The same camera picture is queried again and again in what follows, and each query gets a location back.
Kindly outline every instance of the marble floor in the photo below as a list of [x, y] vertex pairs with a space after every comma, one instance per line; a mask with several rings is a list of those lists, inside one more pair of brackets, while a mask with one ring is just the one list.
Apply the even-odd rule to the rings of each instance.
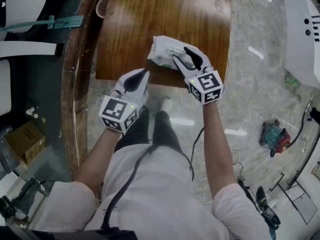
[[[299, 83], [285, 83], [288, 73], [284, 69], [287, 38], [284, 0], [253, 1], [258, 7], [254, 7], [250, 0], [232, 0], [231, 16], [234, 19], [229, 51], [230, 75], [220, 100], [219, 112], [225, 129], [246, 132], [244, 136], [227, 134], [226, 137], [233, 150], [234, 162], [239, 160], [243, 164], [241, 176], [245, 179], [245, 184], [255, 193], [259, 186], [263, 186], [265, 191], [273, 187], [280, 178], [280, 173], [285, 174], [285, 187], [286, 180], [293, 177], [301, 167], [319, 130], [318, 124], [307, 121], [297, 142], [284, 153], [270, 158], [270, 150], [259, 144], [263, 122], [278, 119], [280, 126], [287, 129], [292, 140], [299, 131], [303, 112], [312, 93], [312, 105], [320, 107], [320, 90]], [[263, 59], [249, 51], [249, 47], [262, 53]], [[105, 128], [98, 112], [104, 95], [108, 95], [114, 85], [114, 81], [96, 80], [95, 69], [92, 69], [88, 94], [89, 150]], [[202, 106], [186, 89], [150, 84], [148, 91], [150, 138], [154, 115], [161, 100], [169, 96], [174, 104], [169, 113], [172, 127], [182, 150], [190, 157], [193, 143], [203, 127]], [[204, 205], [208, 205], [212, 199], [205, 178], [203, 141], [201, 136], [193, 159], [194, 195]], [[234, 166], [237, 177], [241, 168], [240, 164]], [[274, 197], [277, 192], [279, 190], [275, 189], [268, 196]]]

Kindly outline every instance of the wooden tabletop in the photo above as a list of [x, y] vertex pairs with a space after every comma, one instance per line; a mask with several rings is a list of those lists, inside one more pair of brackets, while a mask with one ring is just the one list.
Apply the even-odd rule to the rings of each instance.
[[147, 60], [154, 36], [198, 47], [225, 78], [231, 0], [109, 0], [100, 30], [96, 78], [118, 80], [147, 68], [150, 83], [184, 87], [180, 73]]

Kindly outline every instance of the black pants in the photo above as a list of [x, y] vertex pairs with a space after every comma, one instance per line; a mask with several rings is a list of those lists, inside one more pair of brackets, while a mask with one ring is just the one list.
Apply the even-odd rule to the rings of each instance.
[[[148, 129], [149, 110], [144, 106], [139, 118], [118, 141], [114, 152], [135, 144], [149, 144]], [[165, 111], [159, 111], [155, 115], [152, 143], [156, 146], [168, 146], [182, 153], [178, 137], [172, 129], [170, 117]]]

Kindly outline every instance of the marker cube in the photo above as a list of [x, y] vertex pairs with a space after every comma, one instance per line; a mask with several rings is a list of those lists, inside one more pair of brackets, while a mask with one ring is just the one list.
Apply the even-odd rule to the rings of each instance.
[[220, 99], [224, 84], [217, 70], [190, 78], [189, 91], [204, 105]]
[[125, 134], [139, 117], [138, 105], [104, 96], [99, 116], [106, 127]]

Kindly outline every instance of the white sneaker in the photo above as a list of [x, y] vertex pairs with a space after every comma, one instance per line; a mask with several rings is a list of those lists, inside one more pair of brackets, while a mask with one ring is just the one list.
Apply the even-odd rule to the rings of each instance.
[[169, 112], [172, 109], [172, 100], [168, 97], [165, 97], [160, 105], [160, 109], [159, 111], [165, 111], [165, 112]]

